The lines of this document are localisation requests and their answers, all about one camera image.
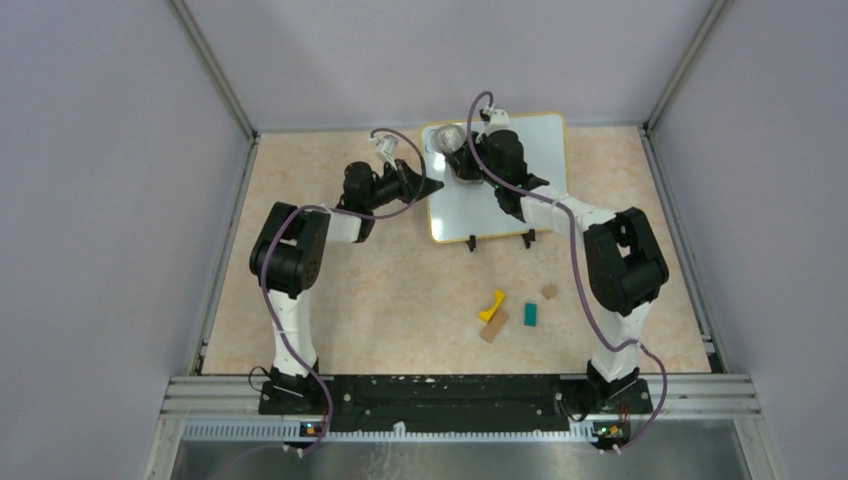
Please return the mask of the yellow framed whiteboard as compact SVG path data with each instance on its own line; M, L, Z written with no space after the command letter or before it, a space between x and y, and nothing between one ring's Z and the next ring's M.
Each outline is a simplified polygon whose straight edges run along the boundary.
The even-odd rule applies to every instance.
M524 146L529 172L549 181L557 191L567 192L565 117L553 111L517 114L511 117L511 124ZM431 238L444 244L529 231L528 224L500 209L489 184L464 183L454 177L433 143L434 132L441 125L440 122L427 124L419 133L427 176L443 183L442 189L427 197Z

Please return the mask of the grey round eraser sponge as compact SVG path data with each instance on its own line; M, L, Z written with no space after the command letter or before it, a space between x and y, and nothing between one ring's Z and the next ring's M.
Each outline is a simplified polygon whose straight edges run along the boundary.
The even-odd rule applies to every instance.
M457 124L438 126L431 135L431 143L436 152L449 156L460 150L467 141L464 127Z

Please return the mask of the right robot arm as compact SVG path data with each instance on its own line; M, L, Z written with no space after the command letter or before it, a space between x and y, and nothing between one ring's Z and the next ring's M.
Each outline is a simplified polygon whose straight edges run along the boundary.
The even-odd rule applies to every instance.
M568 237L573 268L585 257L586 271L573 275L599 345L574 399L585 410L614 411L638 379L645 319L669 279L646 213L597 207L555 189L530 172L510 129L484 134L448 125L436 130L433 143L455 177L489 184L504 213Z

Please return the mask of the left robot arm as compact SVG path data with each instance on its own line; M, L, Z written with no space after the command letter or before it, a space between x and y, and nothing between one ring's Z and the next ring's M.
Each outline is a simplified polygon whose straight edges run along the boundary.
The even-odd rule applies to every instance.
M443 182L415 172L403 160L377 173L366 162L344 170L337 205L275 203L254 243L249 270L256 276L272 317L275 356L261 387L262 415L326 412L331 399L319 375L311 332L310 290L329 243L362 243L376 210L394 201L405 206L441 190Z

